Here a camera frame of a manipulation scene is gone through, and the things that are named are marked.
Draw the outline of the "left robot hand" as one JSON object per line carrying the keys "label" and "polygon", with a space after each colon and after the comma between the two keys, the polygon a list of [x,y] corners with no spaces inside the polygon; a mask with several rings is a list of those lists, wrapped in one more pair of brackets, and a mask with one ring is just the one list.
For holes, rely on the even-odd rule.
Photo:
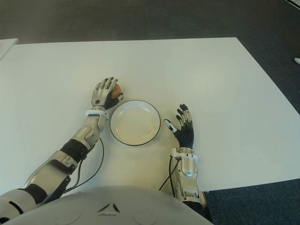
{"label": "left robot hand", "polygon": [[117,82],[118,79],[110,77],[95,86],[91,98],[93,110],[108,110],[123,99],[123,92]]}

